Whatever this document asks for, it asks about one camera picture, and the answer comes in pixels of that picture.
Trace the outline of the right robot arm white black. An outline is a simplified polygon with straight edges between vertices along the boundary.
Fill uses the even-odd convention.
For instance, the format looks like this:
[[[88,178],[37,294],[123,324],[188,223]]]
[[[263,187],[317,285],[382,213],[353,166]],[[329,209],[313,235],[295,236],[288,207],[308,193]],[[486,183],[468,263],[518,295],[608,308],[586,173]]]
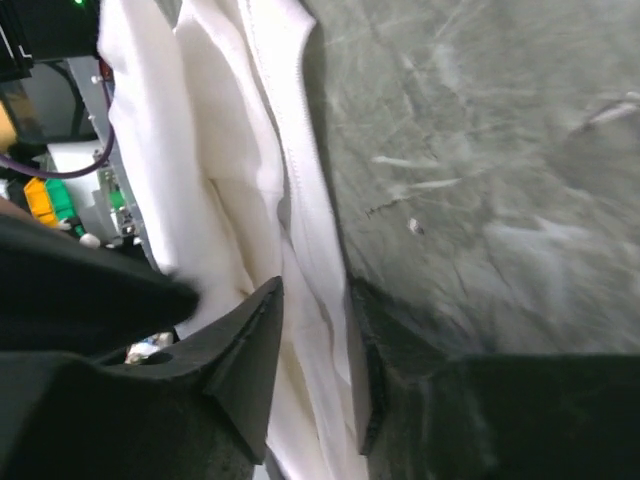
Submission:
[[[459,349],[444,325],[352,279],[372,479],[635,479],[639,359]],[[139,365],[124,350],[204,301],[143,262],[17,210],[1,216],[1,475],[249,479],[268,453],[284,287],[268,280]]]

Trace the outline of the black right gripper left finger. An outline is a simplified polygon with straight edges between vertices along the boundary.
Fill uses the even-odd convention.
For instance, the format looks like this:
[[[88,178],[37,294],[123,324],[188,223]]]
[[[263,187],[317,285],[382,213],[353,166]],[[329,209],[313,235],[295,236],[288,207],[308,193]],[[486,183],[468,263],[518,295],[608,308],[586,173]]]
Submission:
[[[5,479],[248,479],[262,463],[283,283],[138,365],[1,357]]]

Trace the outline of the white t shirt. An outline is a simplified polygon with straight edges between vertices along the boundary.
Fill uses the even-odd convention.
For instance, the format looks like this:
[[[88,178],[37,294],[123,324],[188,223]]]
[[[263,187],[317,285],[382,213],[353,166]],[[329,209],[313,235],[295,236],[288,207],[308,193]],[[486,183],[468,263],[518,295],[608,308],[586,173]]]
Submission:
[[[284,326],[267,443],[289,479],[364,479],[344,262],[303,81],[298,1],[105,1],[109,117],[158,266],[194,280],[189,337],[272,277]]]

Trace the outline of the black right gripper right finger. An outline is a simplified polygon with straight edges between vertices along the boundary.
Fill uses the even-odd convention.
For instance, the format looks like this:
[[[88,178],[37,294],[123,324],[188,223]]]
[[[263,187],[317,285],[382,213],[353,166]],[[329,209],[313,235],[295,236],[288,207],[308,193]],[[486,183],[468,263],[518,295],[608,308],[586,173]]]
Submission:
[[[373,479],[635,479],[639,359],[498,353],[360,278],[350,282]]]

